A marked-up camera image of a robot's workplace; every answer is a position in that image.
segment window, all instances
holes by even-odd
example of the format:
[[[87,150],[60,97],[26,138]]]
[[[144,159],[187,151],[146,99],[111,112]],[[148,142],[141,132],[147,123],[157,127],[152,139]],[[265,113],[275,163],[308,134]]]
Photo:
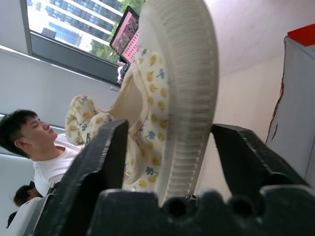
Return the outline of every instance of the window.
[[[114,30],[121,19],[119,0],[28,0],[30,29],[42,33],[44,28],[53,28],[58,37],[56,41],[75,47],[93,56],[117,63],[117,54],[108,46]],[[131,0],[130,5],[136,10],[144,0]]]

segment white t-shirt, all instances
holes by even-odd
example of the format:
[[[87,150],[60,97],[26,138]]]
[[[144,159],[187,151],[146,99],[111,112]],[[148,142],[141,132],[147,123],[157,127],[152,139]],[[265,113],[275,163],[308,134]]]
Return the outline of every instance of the white t-shirt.
[[[42,196],[46,196],[52,182],[60,182],[81,150],[80,146],[71,144],[65,134],[59,134],[54,144],[65,148],[62,155],[48,161],[33,161],[35,187]]]

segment red object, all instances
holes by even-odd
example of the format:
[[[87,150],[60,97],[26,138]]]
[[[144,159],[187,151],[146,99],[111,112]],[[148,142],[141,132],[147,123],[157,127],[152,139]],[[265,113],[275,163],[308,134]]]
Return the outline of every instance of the red object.
[[[289,38],[297,41],[303,46],[311,46],[315,44],[315,24],[305,26],[300,29],[288,32],[287,35]]]

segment dark hair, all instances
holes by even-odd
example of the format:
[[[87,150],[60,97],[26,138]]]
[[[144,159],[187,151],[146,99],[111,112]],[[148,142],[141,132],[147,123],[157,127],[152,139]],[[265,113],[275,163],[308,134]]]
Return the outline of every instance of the dark hair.
[[[9,228],[10,224],[12,223],[16,213],[18,213],[17,211],[12,213],[10,216],[9,216],[9,219],[8,219],[8,226],[6,228]]]
[[[23,185],[19,188],[18,191],[16,191],[15,196],[13,198],[13,201],[15,205],[20,207],[24,203],[26,203],[30,197],[29,191],[33,189],[33,187],[30,187],[28,185]]]
[[[20,132],[22,125],[26,124],[29,118],[36,117],[37,114],[35,112],[16,110],[2,118],[2,120],[0,120],[0,147],[28,158],[28,155],[20,148],[16,147],[14,142],[22,137]]]

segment white rubber sole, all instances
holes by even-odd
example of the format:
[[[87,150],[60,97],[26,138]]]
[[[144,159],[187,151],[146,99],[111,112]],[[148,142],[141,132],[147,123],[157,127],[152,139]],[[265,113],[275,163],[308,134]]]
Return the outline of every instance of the white rubber sole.
[[[155,191],[159,203],[193,194],[216,107],[219,59],[203,0],[147,0],[138,46],[158,51],[169,79],[167,139]]]

